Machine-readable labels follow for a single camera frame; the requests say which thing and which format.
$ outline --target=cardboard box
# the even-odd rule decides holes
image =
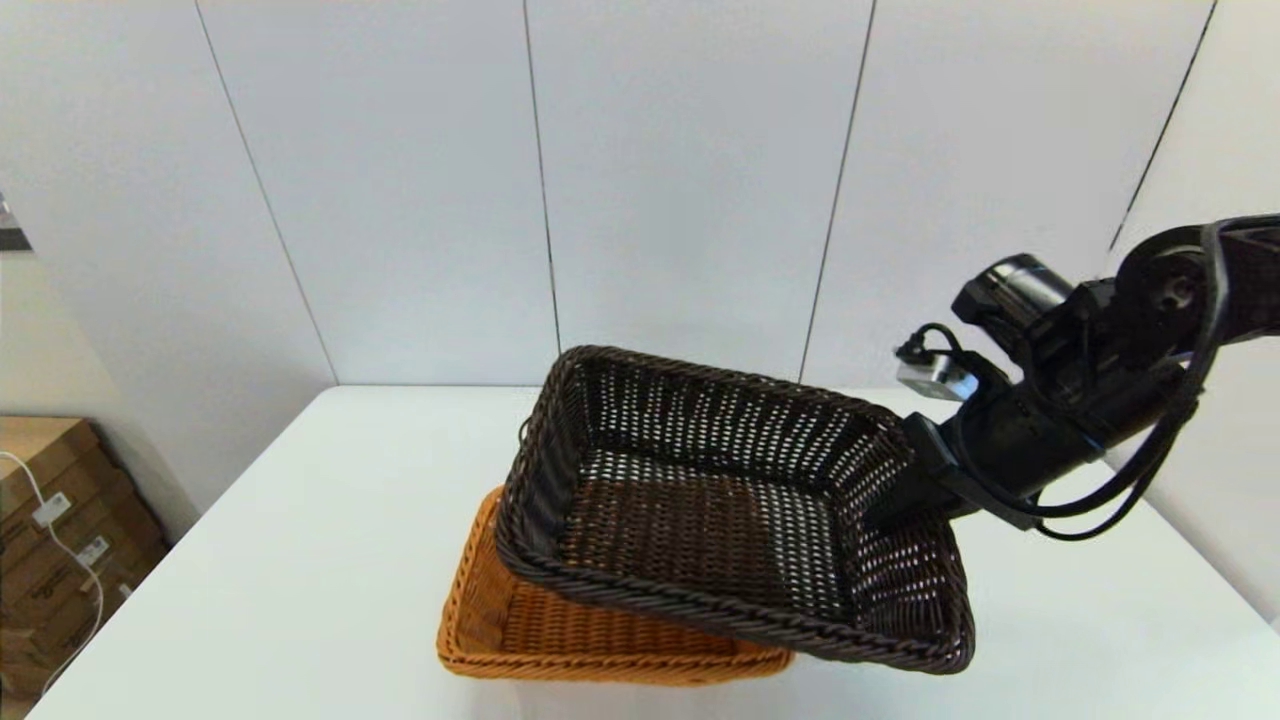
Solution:
[[[106,556],[132,543],[150,547],[160,541],[146,506],[132,492],[123,473],[102,497],[86,503],[58,537],[90,566],[97,568]],[[38,628],[76,592],[86,578],[83,568],[52,542],[44,543],[18,561],[0,584],[0,624],[6,628]]]
[[[45,501],[60,510],[54,520],[54,529],[61,534],[68,524],[88,500],[99,491],[116,480],[116,469],[108,460],[101,447],[95,447],[82,455],[63,470],[51,483],[41,488]],[[31,497],[19,507],[4,507],[0,520],[0,571],[10,570],[40,543],[49,539],[45,525],[37,521],[40,500]],[[46,511],[41,514],[49,518]]]
[[[27,700],[40,697],[45,688],[45,680],[52,670],[45,667],[27,667],[22,665],[0,665],[0,687],[8,696]]]
[[[101,566],[96,568],[105,601],[104,625],[164,559],[165,552],[159,542],[145,548],[129,543],[110,559],[104,559]],[[84,642],[96,619],[97,592],[93,582],[84,578],[79,592],[59,607],[41,628],[0,629],[0,665],[55,669]]]
[[[79,418],[0,416],[0,447],[31,468],[44,489],[77,457],[97,446],[97,434]],[[0,460],[0,509],[22,507],[35,493],[27,474],[10,460]]]

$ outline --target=white wall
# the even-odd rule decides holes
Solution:
[[[193,5],[0,4],[0,187],[207,509],[333,373]]]
[[[1280,3],[1217,4],[1108,270],[1162,229],[1280,211],[1277,27]],[[1148,497],[1280,626],[1277,360],[1275,338],[1222,350]]]
[[[92,419],[170,541],[198,518],[32,252],[0,252],[0,414]]]
[[[342,383],[556,359],[521,4],[200,0]]]
[[[799,377],[870,5],[530,3],[564,347]]]
[[[1169,117],[1208,0],[882,0],[804,380],[893,382],[891,348],[983,268],[1092,277]]]

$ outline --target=wicker basket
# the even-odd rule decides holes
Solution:
[[[868,402],[577,347],[530,416],[498,551],[577,602],[828,660],[957,673],[974,630],[950,525],[863,523],[910,459],[899,418]]]
[[[704,685],[778,673],[792,653],[653,618],[576,605],[518,580],[494,546],[489,493],[458,566],[435,647],[472,678]]]

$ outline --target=panel seam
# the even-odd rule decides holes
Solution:
[[[521,1],[525,18],[525,55],[529,58],[529,97],[534,106],[534,140],[538,143],[538,184],[543,193],[543,232],[547,237],[547,273],[550,277],[552,316],[556,320],[556,354],[563,352],[559,329],[559,304],[556,299],[556,259],[552,254],[550,210],[547,208],[547,172],[543,167],[543,128],[538,122],[538,83],[534,81],[534,40],[529,31],[529,0]]]
[[[1165,132],[1169,131],[1169,123],[1174,119],[1174,113],[1178,111],[1178,101],[1183,99],[1183,91],[1187,90],[1187,78],[1192,77],[1192,68],[1196,67],[1196,58],[1199,56],[1201,45],[1204,44],[1204,35],[1208,33],[1208,24],[1213,19],[1213,10],[1217,9],[1217,0],[1208,6],[1208,14],[1204,15],[1204,24],[1201,27],[1201,35],[1196,38],[1196,49],[1192,50],[1192,59],[1187,63],[1187,70],[1183,72],[1183,79],[1178,85],[1178,92],[1174,95],[1174,102],[1169,106],[1169,114],[1165,115],[1165,123],[1160,127],[1160,135],[1156,136],[1156,143],[1151,147],[1151,155],[1147,156],[1147,164],[1142,168],[1142,174],[1138,176],[1138,184],[1133,188],[1133,195],[1129,196],[1129,205],[1124,210],[1124,215],[1120,217],[1120,224],[1116,227],[1116,232],[1111,236],[1111,243],[1107,245],[1107,258],[1115,251],[1116,243],[1120,242],[1120,233],[1124,232],[1125,223],[1129,222],[1129,214],[1133,213],[1133,206],[1138,202],[1138,193],[1142,192],[1142,184],[1147,182],[1147,173],[1151,172],[1151,165],[1156,161],[1156,152],[1160,151],[1160,143],[1165,140]]]
[[[244,127],[241,124],[239,113],[236,110],[236,101],[232,100],[230,88],[227,87],[227,77],[223,74],[223,67],[218,61],[218,51],[214,50],[214,41],[209,36],[209,26],[205,23],[205,13],[200,8],[200,0],[192,0],[196,6],[196,17],[200,18],[200,29],[205,33],[205,44],[209,46],[209,56],[214,60],[214,70],[218,72],[218,82],[223,86],[223,95],[227,97],[227,106],[232,111],[232,119],[236,122],[236,132],[239,133],[241,145],[244,146],[244,155],[248,158],[248,167],[253,170],[253,179],[257,182],[257,191],[262,196],[262,202],[266,205],[266,214],[271,218],[271,227],[275,229],[275,237],[280,242],[280,250],[284,252],[284,261],[289,266],[289,273],[293,275],[293,283],[298,288],[298,296],[302,299],[302,307],[307,311],[307,318],[311,319],[311,327],[315,329],[316,340],[320,342],[320,351],[324,354],[325,364],[329,366],[329,375],[333,378],[334,384],[342,384],[338,380],[338,370],[333,365],[333,357],[329,355],[329,347],[324,342],[324,333],[320,332],[320,323],[316,322],[316,314],[311,309],[311,301],[307,299],[307,292],[302,287],[302,279],[298,277],[298,269],[293,264],[293,256],[289,255],[289,246],[284,242],[284,233],[280,231],[280,223],[275,218],[275,209],[271,206],[271,199],[266,195],[266,184],[262,182],[262,174],[257,169],[257,160],[253,159],[253,151],[250,149],[248,137],[244,135]]]
[[[813,290],[813,307],[809,310],[809,329],[804,336],[804,351],[800,354],[800,374],[796,382],[804,382],[805,364],[809,361],[809,343],[813,341],[813,323],[818,316],[818,299],[822,296],[822,278],[827,272],[827,252],[831,250],[831,233],[836,227],[836,209],[840,206],[840,190],[845,182],[845,164],[849,161],[849,145],[854,137],[854,118],[858,115],[858,99],[863,94],[863,77],[867,74],[867,55],[872,47],[872,28],[876,27],[876,5],[867,17],[867,37],[863,40],[863,54],[858,60],[858,81],[854,83],[854,101],[849,108],[849,127],[845,129],[845,149],[840,154],[840,173],[836,176],[836,192],[831,199],[831,217],[827,219],[827,237],[822,243],[822,261],[818,264],[818,284]]]

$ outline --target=dark brown wicker basket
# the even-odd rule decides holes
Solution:
[[[576,347],[530,416],[498,551],[577,602],[828,660],[959,673],[974,632],[950,525],[863,524],[910,456],[899,418],[860,400]]]

